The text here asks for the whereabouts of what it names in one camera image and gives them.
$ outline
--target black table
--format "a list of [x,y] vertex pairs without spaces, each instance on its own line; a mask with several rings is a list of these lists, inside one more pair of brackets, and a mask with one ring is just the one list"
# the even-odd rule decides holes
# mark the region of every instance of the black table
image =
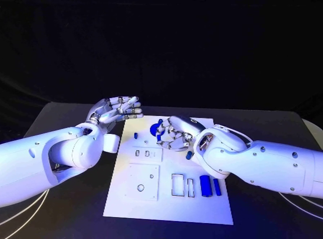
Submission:
[[[49,103],[25,136],[75,126],[83,122],[90,105]],[[264,140],[320,150],[314,138],[293,112],[142,107],[145,115],[213,118],[219,123]],[[124,122],[111,133],[121,136]],[[115,154],[102,153],[93,168],[50,189],[33,220],[12,238],[321,238],[323,221],[303,213],[277,192],[246,184],[235,175],[226,178],[233,225],[213,225],[102,217]],[[33,199],[0,209],[0,222]],[[0,227],[4,238],[30,217],[33,209]]]

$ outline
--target black curtain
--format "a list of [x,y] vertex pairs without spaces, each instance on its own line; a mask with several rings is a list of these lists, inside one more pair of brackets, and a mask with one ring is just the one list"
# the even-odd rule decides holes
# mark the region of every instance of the black curtain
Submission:
[[132,95],[323,127],[323,1],[0,1],[0,142],[49,101]]

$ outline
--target cable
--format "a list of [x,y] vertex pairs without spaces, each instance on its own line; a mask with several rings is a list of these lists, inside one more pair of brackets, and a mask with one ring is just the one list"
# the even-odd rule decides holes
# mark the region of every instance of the cable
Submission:
[[25,223],[21,225],[21,227],[20,227],[4,239],[8,239],[8,238],[20,231],[20,229],[24,227],[24,225],[28,223],[28,221],[30,221],[31,218],[34,217],[34,215],[36,215],[36,213],[37,213],[37,211],[38,211],[38,209],[40,209],[40,207],[41,207],[41,205],[43,205],[43,202],[44,202],[47,193],[49,193],[49,190],[46,190],[44,198],[43,198],[41,203],[40,203],[40,205],[38,205],[38,207],[37,207],[37,210],[36,210],[36,212],[31,214],[28,220],[27,220]]
[[307,202],[310,202],[313,205],[316,205],[317,207],[323,208],[323,206],[320,204],[317,204],[316,202],[313,202],[311,200],[308,200],[307,198],[304,198],[303,196],[300,196]]
[[304,213],[307,213],[308,215],[311,215],[311,216],[314,216],[316,218],[319,218],[319,219],[321,219],[323,220],[323,218],[321,217],[319,217],[317,215],[314,215],[314,214],[311,214],[308,211],[306,211],[301,207],[298,207],[287,198],[285,198],[285,196],[281,194],[281,193],[278,193],[280,195],[281,195],[281,197],[285,199],[285,201],[295,207],[295,208],[298,208]]
[[36,199],[36,201],[30,204],[30,206],[20,212],[20,213],[17,213],[12,217],[10,217],[5,221],[2,221],[1,223],[0,223],[0,226],[4,224],[4,223],[7,223],[12,218],[15,218],[34,204],[36,204],[36,202],[40,200],[40,198],[43,197],[43,195],[46,194],[46,191],[41,193],[41,195],[38,196],[38,198]]

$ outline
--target robotic arm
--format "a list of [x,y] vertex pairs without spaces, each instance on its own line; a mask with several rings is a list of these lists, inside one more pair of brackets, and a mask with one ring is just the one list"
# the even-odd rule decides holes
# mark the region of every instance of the robotic arm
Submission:
[[323,152],[252,141],[217,124],[206,129],[193,119],[177,116],[160,124],[157,134],[165,129],[173,141],[157,144],[174,151],[187,150],[193,144],[191,161],[213,177],[225,179],[233,173],[255,186],[323,199]]
[[95,166],[102,151],[115,153],[115,122],[141,118],[137,97],[101,100],[85,123],[0,145],[0,207],[21,202]]

